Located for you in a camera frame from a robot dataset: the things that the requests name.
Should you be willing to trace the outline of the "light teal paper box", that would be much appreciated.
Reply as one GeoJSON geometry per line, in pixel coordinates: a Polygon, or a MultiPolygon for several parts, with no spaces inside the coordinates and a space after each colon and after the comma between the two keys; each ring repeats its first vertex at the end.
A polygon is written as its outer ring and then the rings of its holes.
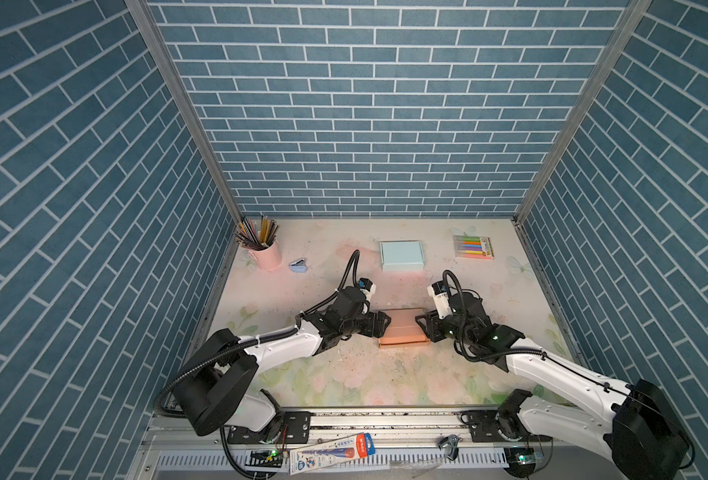
{"type": "Polygon", "coordinates": [[[425,267],[423,245],[417,240],[379,243],[382,270],[386,272],[421,271],[425,267]]]}

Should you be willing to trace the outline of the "pink paper box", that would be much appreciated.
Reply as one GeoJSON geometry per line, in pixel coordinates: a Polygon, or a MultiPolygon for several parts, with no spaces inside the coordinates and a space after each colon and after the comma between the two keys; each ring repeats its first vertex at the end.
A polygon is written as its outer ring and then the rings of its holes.
{"type": "Polygon", "coordinates": [[[391,322],[379,339],[381,348],[419,346],[429,343],[429,339],[419,326],[416,318],[424,314],[423,309],[391,309],[385,313],[391,322]]]}

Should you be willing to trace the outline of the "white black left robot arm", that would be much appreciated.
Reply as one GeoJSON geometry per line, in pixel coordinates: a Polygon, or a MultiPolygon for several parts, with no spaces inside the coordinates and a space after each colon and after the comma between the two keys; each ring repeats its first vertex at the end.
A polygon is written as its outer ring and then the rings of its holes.
{"type": "Polygon", "coordinates": [[[209,435],[239,427],[268,442],[284,429],[284,413],[263,391],[248,393],[260,374],[300,358],[327,352],[355,334],[381,338],[391,318],[374,311],[376,285],[362,278],[335,292],[319,308],[304,311],[293,327],[255,337],[238,337],[228,329],[213,334],[165,389],[195,433],[209,435]]]}

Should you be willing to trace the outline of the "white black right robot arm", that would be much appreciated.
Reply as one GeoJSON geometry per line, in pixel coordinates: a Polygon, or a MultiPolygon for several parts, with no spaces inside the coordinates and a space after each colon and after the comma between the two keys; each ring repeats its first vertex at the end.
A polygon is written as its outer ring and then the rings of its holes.
{"type": "Polygon", "coordinates": [[[557,405],[516,389],[498,407],[498,433],[510,442],[547,436],[600,455],[628,479],[672,479],[695,459],[693,441],[665,393],[639,380],[607,377],[493,323],[469,291],[428,289],[435,308],[416,321],[432,342],[450,339],[457,354],[544,387],[567,400],[557,405]]]}

